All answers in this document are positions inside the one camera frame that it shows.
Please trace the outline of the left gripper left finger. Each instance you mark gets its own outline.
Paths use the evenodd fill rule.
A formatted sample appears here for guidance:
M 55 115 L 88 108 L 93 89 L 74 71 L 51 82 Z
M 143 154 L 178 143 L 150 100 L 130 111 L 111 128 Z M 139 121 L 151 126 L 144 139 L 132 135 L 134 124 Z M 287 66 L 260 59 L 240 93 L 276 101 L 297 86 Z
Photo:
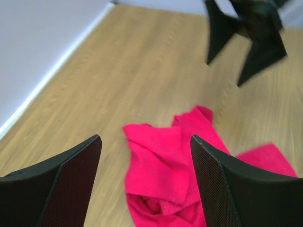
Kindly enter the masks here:
M 96 177 L 102 140 L 77 146 L 0 179 L 2 227 L 82 227 Z

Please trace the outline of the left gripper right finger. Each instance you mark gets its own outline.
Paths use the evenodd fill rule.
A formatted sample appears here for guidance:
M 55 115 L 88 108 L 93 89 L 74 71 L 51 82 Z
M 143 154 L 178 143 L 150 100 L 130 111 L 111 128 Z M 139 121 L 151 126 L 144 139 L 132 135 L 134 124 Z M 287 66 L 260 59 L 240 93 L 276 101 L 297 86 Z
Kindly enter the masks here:
M 303 180 L 262 170 L 197 135 L 191 154 L 208 227 L 301 227 Z

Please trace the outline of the pink t shirt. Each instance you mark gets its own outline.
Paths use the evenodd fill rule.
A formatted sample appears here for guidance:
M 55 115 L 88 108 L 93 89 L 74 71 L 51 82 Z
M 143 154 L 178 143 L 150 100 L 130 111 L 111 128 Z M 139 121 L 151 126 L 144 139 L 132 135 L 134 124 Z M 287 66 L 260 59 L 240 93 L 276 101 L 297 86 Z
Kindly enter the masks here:
M 197 133 L 227 151 L 203 106 L 176 115 L 168 128 L 129 124 L 123 128 L 131 151 L 125 176 L 126 202 L 137 227 L 204 227 L 190 138 Z

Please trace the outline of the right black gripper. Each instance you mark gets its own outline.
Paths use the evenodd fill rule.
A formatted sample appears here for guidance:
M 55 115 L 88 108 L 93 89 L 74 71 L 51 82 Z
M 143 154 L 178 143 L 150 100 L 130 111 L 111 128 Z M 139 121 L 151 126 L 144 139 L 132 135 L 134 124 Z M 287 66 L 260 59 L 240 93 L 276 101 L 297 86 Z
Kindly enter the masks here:
M 237 86 L 287 56 L 280 31 L 283 29 L 278 9 L 283 0 L 231 0 L 238 19 L 221 12 L 214 0 L 205 0 L 209 16 L 209 65 L 231 37 L 238 33 L 254 42 L 247 54 Z

